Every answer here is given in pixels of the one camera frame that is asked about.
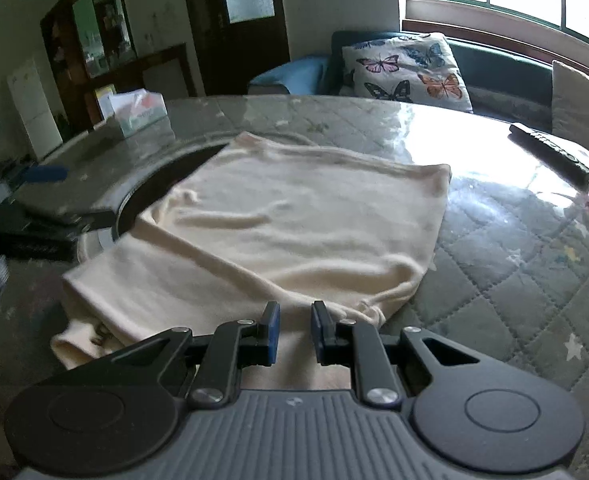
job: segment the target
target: door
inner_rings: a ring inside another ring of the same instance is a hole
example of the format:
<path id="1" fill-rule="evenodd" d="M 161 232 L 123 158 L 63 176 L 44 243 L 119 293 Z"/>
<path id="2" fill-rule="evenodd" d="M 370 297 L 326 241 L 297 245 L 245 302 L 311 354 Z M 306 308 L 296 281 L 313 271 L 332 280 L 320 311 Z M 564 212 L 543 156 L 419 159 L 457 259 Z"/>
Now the door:
<path id="1" fill-rule="evenodd" d="M 290 60 L 282 0 L 186 0 L 207 95 L 245 94 Z"/>

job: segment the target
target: butterfly print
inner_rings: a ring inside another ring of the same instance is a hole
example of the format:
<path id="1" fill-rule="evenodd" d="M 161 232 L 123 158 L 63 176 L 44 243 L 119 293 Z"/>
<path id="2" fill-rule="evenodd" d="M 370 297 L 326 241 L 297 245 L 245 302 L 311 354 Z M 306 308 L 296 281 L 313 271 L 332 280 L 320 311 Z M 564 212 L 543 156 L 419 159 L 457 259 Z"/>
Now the butterfly print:
<path id="1" fill-rule="evenodd" d="M 411 46 L 403 47 L 403 52 L 423 68 L 440 68 L 445 64 L 443 51 L 441 50 L 441 45 L 438 43 L 434 43 L 425 54 L 418 48 Z"/>
<path id="2" fill-rule="evenodd" d="M 362 48 L 370 48 L 373 46 L 382 46 L 385 44 L 385 40 L 371 40 L 371 41 L 362 41 L 361 43 L 354 44 L 354 48 L 362 49 Z"/>
<path id="3" fill-rule="evenodd" d="M 399 71 L 399 54 L 388 56 L 385 59 L 370 59 L 369 57 L 362 57 L 356 60 L 361 63 L 368 72 L 375 74 L 383 72 L 398 72 Z"/>
<path id="4" fill-rule="evenodd" d="M 450 74 L 445 79 L 439 75 L 436 78 L 432 78 L 419 74 L 418 78 L 425 85 L 425 89 L 430 97 L 434 97 L 435 99 L 448 98 L 450 95 L 458 99 L 463 97 L 463 92 L 459 86 L 459 79 L 456 77 L 456 74 Z"/>
<path id="5" fill-rule="evenodd" d="M 388 94 L 383 88 L 374 83 L 363 83 L 363 85 L 375 99 L 387 99 L 388 101 L 399 101 L 401 103 L 412 102 L 410 99 L 410 81 L 408 79 L 401 81 L 392 94 Z"/>
<path id="6" fill-rule="evenodd" d="M 354 69 L 343 74 L 343 86 L 354 86 Z"/>

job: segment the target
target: blue sofa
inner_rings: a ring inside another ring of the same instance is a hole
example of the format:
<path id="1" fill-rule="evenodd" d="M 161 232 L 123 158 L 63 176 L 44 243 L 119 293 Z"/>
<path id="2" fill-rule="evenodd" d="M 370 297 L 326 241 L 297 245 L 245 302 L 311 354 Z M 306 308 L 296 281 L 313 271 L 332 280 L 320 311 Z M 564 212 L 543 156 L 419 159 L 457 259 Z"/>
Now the blue sofa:
<path id="1" fill-rule="evenodd" d="M 250 81 L 248 94 L 337 95 L 343 80 L 343 46 L 401 34 L 414 33 L 335 32 L 330 56 L 305 57 L 258 75 Z M 551 65 L 472 41 L 447 41 L 475 114 L 551 132 Z"/>

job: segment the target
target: butterfly pillow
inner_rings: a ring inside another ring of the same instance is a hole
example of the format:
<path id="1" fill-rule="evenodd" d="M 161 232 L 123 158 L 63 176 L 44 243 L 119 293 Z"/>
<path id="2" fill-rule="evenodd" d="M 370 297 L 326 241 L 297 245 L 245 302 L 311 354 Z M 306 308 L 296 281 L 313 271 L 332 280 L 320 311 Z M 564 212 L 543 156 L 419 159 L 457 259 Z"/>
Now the butterfly pillow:
<path id="1" fill-rule="evenodd" d="M 472 111 L 456 60 L 441 33 L 370 43 L 343 48 L 346 64 L 353 60 L 350 72 L 356 95 Z"/>
<path id="2" fill-rule="evenodd" d="M 427 37 L 429 34 L 422 34 L 421 37 Z M 414 40 L 418 38 L 416 35 L 402 35 L 399 40 Z M 356 68 L 356 60 L 363 58 L 368 49 L 377 46 L 385 45 L 385 39 L 368 40 L 360 43 L 354 43 L 350 46 L 345 46 L 341 50 L 343 57 L 343 86 L 354 87 L 354 69 Z"/>

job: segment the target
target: cream sweater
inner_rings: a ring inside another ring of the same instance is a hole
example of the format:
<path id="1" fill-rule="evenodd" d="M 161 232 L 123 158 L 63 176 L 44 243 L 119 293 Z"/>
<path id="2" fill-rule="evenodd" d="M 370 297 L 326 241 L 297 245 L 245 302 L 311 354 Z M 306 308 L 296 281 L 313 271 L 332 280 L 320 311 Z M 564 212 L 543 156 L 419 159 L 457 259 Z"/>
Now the cream sweater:
<path id="1" fill-rule="evenodd" d="M 258 319 L 276 300 L 277 364 L 246 370 L 244 385 L 347 387 L 347 369 L 316 364 L 309 306 L 376 326 L 394 314 L 431 261 L 449 177 L 444 164 L 241 134 L 65 275 L 70 325 L 52 348 L 71 368 L 173 326 L 201 335 Z"/>

